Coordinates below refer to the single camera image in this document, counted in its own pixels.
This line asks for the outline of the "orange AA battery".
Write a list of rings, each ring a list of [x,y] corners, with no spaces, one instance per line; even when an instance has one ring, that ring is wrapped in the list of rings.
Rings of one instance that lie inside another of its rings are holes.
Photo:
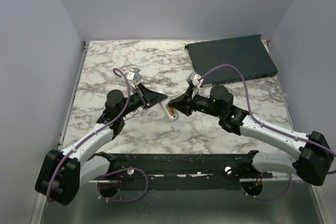
[[[171,108],[170,106],[167,106],[167,110],[170,111],[170,112],[173,112],[173,108]]]

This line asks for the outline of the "white battery compartment cover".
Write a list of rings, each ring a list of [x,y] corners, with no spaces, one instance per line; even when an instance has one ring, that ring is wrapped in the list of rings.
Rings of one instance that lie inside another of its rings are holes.
[[[175,132],[179,132],[181,130],[181,127],[178,121],[171,122],[171,126]]]

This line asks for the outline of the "orange battery mid table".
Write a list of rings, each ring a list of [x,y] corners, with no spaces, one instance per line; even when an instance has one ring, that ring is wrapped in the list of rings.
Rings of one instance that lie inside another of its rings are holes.
[[[169,114],[172,118],[176,118],[176,113],[175,113],[175,110],[173,110],[173,112],[170,112],[169,111]]]

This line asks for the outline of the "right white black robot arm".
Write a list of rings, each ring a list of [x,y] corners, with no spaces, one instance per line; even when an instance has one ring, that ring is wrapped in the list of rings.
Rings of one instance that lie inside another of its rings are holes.
[[[279,154],[257,152],[243,162],[242,173],[249,178],[259,172],[280,172],[299,176],[303,181],[322,186],[334,156],[324,135],[286,130],[256,118],[250,112],[233,104],[234,97],[222,85],[211,88],[209,97],[194,94],[194,87],[169,101],[169,106],[190,116],[194,111],[219,119],[218,123],[228,133],[251,137],[279,150]]]

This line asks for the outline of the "white remote control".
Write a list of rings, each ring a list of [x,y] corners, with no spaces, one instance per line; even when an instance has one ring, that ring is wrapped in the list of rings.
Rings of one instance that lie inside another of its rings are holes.
[[[167,96],[167,94],[162,89],[159,89],[158,92]],[[179,114],[174,108],[170,107],[168,103],[169,98],[166,97],[163,101],[159,102],[159,105],[163,110],[164,114],[166,115],[166,117],[168,118],[168,120],[170,122],[175,122],[179,119]]]

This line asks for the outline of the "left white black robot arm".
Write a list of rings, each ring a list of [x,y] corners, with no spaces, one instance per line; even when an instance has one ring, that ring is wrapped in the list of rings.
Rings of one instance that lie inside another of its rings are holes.
[[[124,116],[138,108],[148,109],[165,99],[166,94],[149,90],[141,83],[127,97],[120,90],[110,91],[105,109],[89,133],[61,151],[51,150],[46,154],[35,191],[66,206],[82,184],[99,176],[112,179],[117,171],[115,164],[95,152],[120,134],[125,125]]]

